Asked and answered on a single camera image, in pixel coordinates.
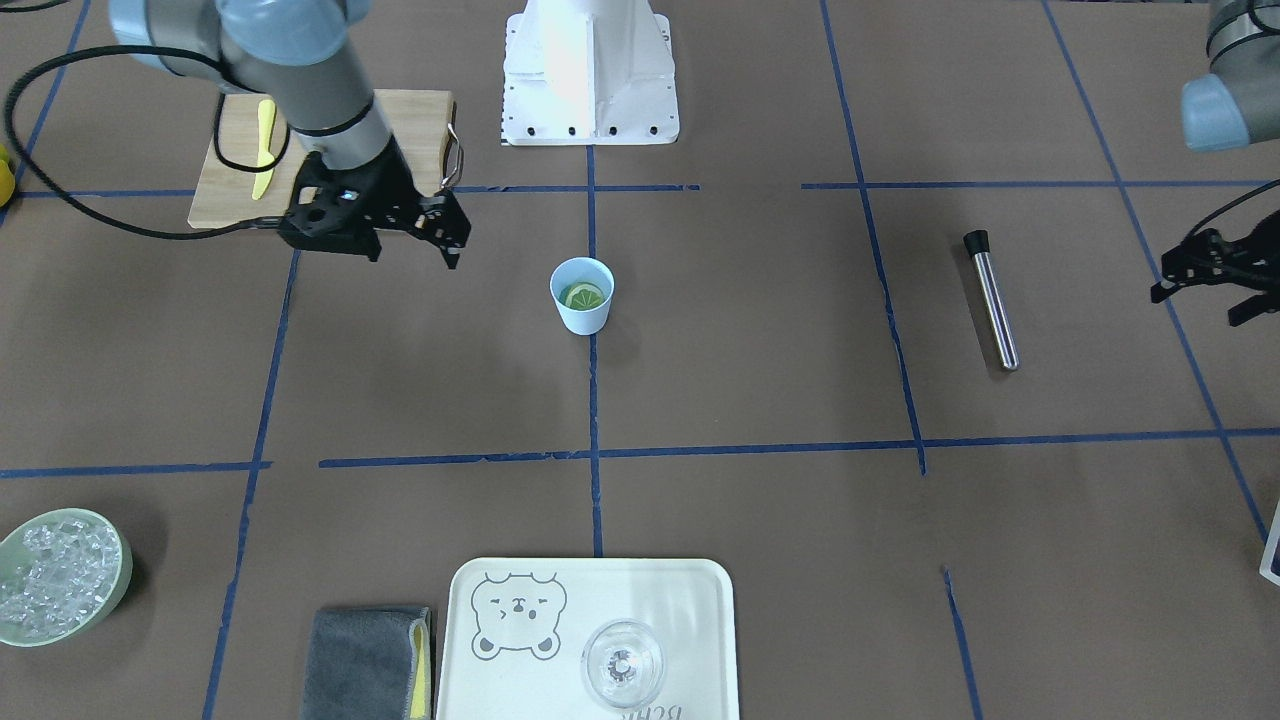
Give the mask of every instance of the bowl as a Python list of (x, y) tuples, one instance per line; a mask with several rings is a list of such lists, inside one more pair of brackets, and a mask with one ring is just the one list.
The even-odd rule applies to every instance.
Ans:
[(115, 609), (132, 574), (128, 541), (97, 512), (64, 507), (27, 520), (0, 541), (0, 642), (38, 647), (83, 633)]

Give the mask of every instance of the bear face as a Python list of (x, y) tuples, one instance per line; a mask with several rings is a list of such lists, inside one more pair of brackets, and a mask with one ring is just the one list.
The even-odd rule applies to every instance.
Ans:
[(504, 650), (530, 651), (538, 660), (559, 652), (556, 626), (567, 601), (564, 585), (554, 577), (539, 580), (530, 575), (485, 575), (471, 593), (471, 610), (479, 630), (471, 651), (480, 660), (493, 660)]

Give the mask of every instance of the knife blade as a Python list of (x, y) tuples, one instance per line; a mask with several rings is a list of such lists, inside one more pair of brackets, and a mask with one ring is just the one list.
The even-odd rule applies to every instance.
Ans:
[[(271, 155), (271, 132), (275, 129), (275, 101), (268, 97), (257, 104), (257, 164), (268, 165), (275, 160)], [(261, 200), (266, 195), (266, 187), (271, 184), (271, 176), (275, 169), (253, 176), (253, 200)]]

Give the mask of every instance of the ice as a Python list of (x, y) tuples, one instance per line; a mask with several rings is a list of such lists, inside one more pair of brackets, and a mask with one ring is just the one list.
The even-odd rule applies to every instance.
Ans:
[(0, 623), (17, 625), (27, 641), (73, 630), (110, 594), (120, 561), (111, 528), (63, 520), (28, 528), (22, 544), (35, 557), (0, 582)]

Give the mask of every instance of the folded cloth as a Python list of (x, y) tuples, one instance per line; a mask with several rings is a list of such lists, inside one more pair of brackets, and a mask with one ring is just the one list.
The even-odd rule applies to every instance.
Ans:
[(430, 717), (431, 647), (428, 607), (316, 612), (302, 720)]

